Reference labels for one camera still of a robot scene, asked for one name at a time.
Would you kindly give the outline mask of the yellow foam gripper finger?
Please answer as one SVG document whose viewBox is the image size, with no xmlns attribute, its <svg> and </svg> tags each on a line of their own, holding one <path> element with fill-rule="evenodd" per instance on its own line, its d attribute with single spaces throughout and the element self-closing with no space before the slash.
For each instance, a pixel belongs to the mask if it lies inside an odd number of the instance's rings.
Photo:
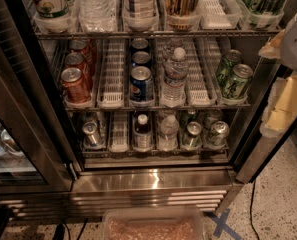
<svg viewBox="0 0 297 240">
<path fill-rule="evenodd" d="M 281 43 L 284 33 L 285 30 L 281 30 L 259 50 L 258 55 L 267 59 L 280 59 Z"/>
<path fill-rule="evenodd" d="M 273 138 L 284 134 L 297 117 L 297 72 L 274 82 L 264 109 L 260 133 Z"/>
</svg>

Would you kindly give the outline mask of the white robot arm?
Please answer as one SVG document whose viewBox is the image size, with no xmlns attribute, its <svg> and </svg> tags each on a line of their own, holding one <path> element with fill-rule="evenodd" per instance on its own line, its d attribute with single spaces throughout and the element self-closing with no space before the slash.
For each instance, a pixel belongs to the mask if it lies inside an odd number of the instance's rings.
<svg viewBox="0 0 297 240">
<path fill-rule="evenodd" d="M 276 79 L 262 115 L 260 133 L 266 138 L 275 138 L 285 133 L 297 117 L 297 13 L 258 54 L 279 59 L 283 66 L 294 70 L 290 77 Z"/>
</svg>

